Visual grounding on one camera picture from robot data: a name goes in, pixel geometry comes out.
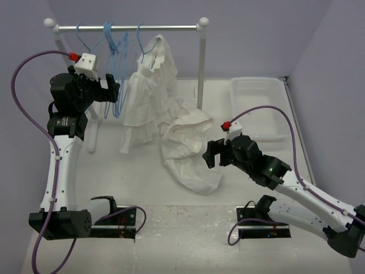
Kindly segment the white skirt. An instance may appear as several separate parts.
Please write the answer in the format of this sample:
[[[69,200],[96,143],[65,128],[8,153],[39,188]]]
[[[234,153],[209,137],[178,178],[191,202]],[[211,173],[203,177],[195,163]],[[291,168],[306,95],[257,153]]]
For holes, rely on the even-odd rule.
[[[163,163],[174,180],[199,194],[210,195],[222,178],[202,158],[207,149],[206,133],[214,119],[181,98],[170,98],[161,124]]]

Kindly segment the blue wire hanger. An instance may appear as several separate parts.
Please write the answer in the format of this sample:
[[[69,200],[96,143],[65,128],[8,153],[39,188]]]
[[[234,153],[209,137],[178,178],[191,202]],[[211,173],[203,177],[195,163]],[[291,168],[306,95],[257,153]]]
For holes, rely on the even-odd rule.
[[[105,36],[102,36],[95,45],[89,46],[88,44],[86,44],[86,42],[80,36],[79,28],[80,28],[80,26],[84,26],[84,25],[85,25],[84,23],[78,23],[76,25],[76,37],[79,40],[79,42],[86,48],[88,53],[91,54],[104,41]]]

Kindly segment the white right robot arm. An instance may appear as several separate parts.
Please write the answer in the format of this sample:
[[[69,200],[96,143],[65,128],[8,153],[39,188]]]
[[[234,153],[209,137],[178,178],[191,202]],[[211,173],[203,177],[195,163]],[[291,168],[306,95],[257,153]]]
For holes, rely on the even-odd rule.
[[[285,223],[309,231],[327,241],[337,253],[355,258],[364,238],[364,206],[353,206],[306,183],[280,159],[264,155],[255,141],[240,135],[233,140],[209,141],[203,159],[208,168],[233,165],[256,184],[283,194],[301,205],[284,205],[276,198],[263,196],[256,204],[254,217],[260,224]]]

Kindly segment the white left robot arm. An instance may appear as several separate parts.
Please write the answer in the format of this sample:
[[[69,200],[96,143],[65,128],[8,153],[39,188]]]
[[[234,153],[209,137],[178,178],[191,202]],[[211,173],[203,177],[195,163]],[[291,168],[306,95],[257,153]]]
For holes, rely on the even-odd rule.
[[[116,102],[119,88],[111,74],[106,74],[103,87],[100,78],[90,79],[73,66],[50,79],[53,101],[48,107],[46,130],[51,137],[48,181],[39,212],[29,215],[29,225],[46,240],[87,238],[98,221],[113,224],[118,219],[113,196],[94,197],[78,208],[75,186],[88,123],[86,110],[93,102]]]

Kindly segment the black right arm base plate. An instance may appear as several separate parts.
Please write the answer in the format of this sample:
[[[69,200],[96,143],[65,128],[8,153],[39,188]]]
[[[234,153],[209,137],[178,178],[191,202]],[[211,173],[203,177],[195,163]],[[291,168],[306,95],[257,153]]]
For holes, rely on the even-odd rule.
[[[250,200],[246,205],[237,206],[237,221],[249,219],[238,225],[238,235],[241,239],[279,239],[291,238],[290,228],[286,224],[269,224],[271,221],[256,209],[256,203]]]

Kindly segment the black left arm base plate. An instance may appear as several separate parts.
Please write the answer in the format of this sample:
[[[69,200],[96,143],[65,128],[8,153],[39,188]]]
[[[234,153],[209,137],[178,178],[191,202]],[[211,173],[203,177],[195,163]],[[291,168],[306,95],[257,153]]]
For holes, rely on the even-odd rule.
[[[99,220],[91,226],[89,238],[135,239],[136,208],[126,210],[126,205],[118,205],[117,211],[124,212],[105,220]]]

